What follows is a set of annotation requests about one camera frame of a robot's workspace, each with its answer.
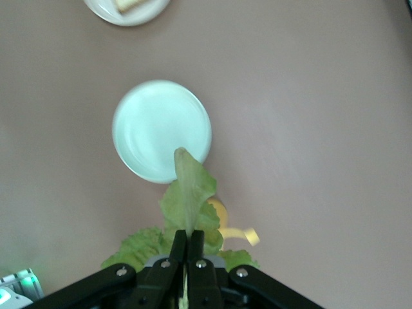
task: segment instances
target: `lettuce leaf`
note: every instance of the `lettuce leaf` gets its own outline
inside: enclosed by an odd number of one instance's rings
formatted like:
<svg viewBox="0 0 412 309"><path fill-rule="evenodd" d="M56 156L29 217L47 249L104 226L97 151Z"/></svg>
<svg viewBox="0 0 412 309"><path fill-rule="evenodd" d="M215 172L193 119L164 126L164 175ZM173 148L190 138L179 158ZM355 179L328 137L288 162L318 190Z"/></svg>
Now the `lettuce leaf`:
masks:
<svg viewBox="0 0 412 309"><path fill-rule="evenodd" d="M189 238L194 229L205 232L204 254L221 256L228 271L242 264L257 266L245 250L220 251L220 220L216 209L206 202L216 193L216 180L184 148L175 151L174 163L177 180L170 184L159 203L164 231L158 227L139 230L122 241L119 251L105 260L102 268L127 263L139 272L149 258L170 253L177 230L186 230Z"/></svg>
<svg viewBox="0 0 412 309"><path fill-rule="evenodd" d="M158 227L141 229L122 241L120 249L102 263L102 268L127 263L137 272L143 269L146 261L159 254L170 253L171 244L164 239Z"/></svg>
<svg viewBox="0 0 412 309"><path fill-rule="evenodd" d="M227 272L229 272L231 269L238 267L240 265L251 265L256 268L259 267L259 264L257 263L257 261L253 261L252 257L246 250L219 251L217 255L225 260Z"/></svg>

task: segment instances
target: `table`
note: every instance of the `table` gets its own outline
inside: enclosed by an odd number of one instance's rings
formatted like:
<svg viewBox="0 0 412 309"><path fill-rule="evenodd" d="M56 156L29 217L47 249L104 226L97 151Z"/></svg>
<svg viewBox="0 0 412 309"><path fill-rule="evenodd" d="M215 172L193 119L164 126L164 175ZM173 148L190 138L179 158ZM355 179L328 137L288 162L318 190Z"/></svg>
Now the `table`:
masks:
<svg viewBox="0 0 412 309"><path fill-rule="evenodd" d="M111 121L151 79L190 89L205 167L262 271L327 308L412 303L412 20L405 1L172 0L123 28L80 0L0 4L0 276L46 293L162 226L165 185L118 157Z"/></svg>

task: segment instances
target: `yellow object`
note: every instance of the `yellow object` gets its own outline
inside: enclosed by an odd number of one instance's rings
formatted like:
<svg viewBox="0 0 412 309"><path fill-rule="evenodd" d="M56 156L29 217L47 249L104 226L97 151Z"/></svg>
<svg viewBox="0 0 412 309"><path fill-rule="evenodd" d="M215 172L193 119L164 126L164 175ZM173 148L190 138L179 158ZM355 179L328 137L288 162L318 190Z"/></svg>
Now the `yellow object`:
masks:
<svg viewBox="0 0 412 309"><path fill-rule="evenodd" d="M252 228L241 230L232 227L227 227L228 214L226 207L216 198L209 198L207 200L215 209L220 219L219 232L223 236L223 239L227 238L241 238L247 240L252 246L260 242L259 236Z"/></svg>

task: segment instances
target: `white plate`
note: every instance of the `white plate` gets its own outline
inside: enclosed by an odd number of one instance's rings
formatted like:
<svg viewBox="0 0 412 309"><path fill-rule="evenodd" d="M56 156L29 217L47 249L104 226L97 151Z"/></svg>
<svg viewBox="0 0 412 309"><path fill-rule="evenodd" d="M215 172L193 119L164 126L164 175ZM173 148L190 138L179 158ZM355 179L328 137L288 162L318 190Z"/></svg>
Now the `white plate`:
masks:
<svg viewBox="0 0 412 309"><path fill-rule="evenodd" d="M138 176L155 183L176 179L174 151L184 147L203 163L212 128L201 102L168 80L137 85L120 101L113 117L119 157Z"/></svg>
<svg viewBox="0 0 412 309"><path fill-rule="evenodd" d="M84 0L86 5L97 16L119 26L136 26L143 24L159 15L170 0L147 0L146 2L120 14L114 0Z"/></svg>

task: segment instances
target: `bread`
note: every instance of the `bread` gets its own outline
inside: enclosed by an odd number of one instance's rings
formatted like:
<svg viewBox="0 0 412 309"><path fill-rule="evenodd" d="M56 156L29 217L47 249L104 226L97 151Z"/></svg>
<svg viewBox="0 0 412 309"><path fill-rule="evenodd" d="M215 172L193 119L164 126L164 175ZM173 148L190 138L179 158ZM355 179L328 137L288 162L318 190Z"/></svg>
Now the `bread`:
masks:
<svg viewBox="0 0 412 309"><path fill-rule="evenodd" d="M117 10L123 14L128 12L130 9L134 8L137 5L146 2L147 0L114 0Z"/></svg>

